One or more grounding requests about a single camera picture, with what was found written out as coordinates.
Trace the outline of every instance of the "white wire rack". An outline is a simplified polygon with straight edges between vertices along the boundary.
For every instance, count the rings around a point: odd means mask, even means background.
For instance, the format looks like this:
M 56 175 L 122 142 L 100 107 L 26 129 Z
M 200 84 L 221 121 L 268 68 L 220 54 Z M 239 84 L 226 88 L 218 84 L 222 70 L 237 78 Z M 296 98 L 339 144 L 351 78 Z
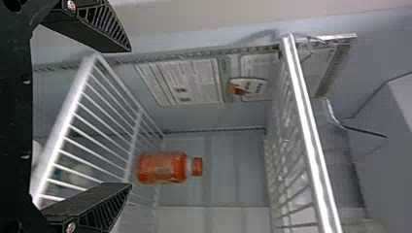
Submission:
M 104 58 L 85 58 L 32 176 L 34 204 L 44 208 L 99 183 L 133 183 L 114 231 L 156 232 L 159 187 L 137 182 L 135 158 L 161 150 L 163 136 Z
M 342 233 L 292 34 L 283 37 L 265 166 L 275 233 Z

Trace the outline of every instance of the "sticker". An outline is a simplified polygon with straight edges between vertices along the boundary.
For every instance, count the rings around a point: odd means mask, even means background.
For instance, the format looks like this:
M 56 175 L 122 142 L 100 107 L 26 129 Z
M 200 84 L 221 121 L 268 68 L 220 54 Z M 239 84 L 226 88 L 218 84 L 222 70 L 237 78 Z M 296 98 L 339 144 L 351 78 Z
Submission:
M 280 70 L 278 52 L 243 55 L 240 58 L 240 63 L 242 77 L 267 80 L 265 88 L 272 89 L 274 79 Z M 261 94 L 244 95 L 242 96 L 242 101 L 261 101 L 270 100 L 271 98 L 272 94 L 270 91 L 262 91 Z
M 147 63 L 136 70 L 160 106 L 223 102 L 216 58 Z

